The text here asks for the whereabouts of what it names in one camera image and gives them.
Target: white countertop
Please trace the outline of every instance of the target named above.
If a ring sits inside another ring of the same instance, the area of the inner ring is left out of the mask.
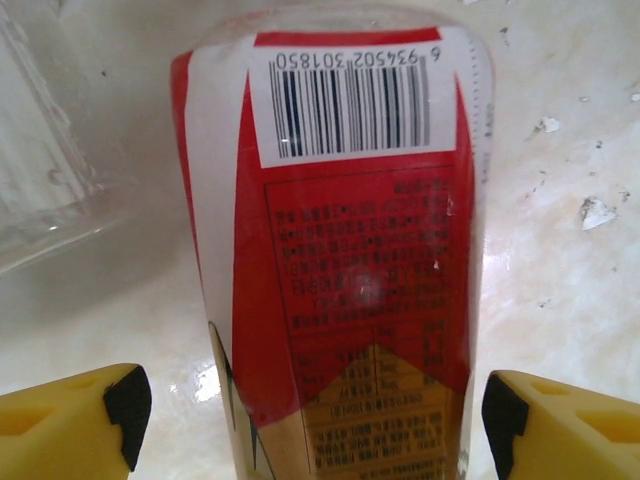
[[[636,2],[412,3],[468,24],[495,60],[476,411],[493,369],[640,402]],[[0,278],[0,392],[140,363],[154,407],[136,480],[234,478],[181,191],[168,67],[206,28],[251,6],[84,0],[60,14],[154,208],[145,221]],[[534,133],[544,116],[559,129]],[[579,210],[589,196],[617,218],[583,231]],[[468,478],[496,478],[479,415],[472,438]]]

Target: black rubber tip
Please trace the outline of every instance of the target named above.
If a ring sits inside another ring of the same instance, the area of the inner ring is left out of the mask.
[[[111,424],[122,428],[121,452],[133,472],[151,415],[151,387],[144,368],[134,368],[118,383],[107,388],[103,400]]]
[[[513,440],[524,435],[529,405],[496,373],[487,381],[482,401],[482,420],[500,480],[507,480],[513,469]]]

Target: gold label section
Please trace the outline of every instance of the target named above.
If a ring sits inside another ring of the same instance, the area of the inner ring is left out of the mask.
[[[262,442],[240,400],[215,327],[210,324],[209,328],[238,480],[274,480]]]
[[[374,346],[300,412],[259,433],[277,480],[449,480],[462,404],[461,395]]]

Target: white barcode sticker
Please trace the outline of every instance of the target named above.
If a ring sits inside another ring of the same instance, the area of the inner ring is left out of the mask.
[[[454,150],[454,67],[441,41],[256,47],[249,75],[262,167]]]

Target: barcode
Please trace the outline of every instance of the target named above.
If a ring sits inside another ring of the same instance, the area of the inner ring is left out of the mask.
[[[411,65],[280,70],[269,62],[280,159],[428,147],[427,58]]]

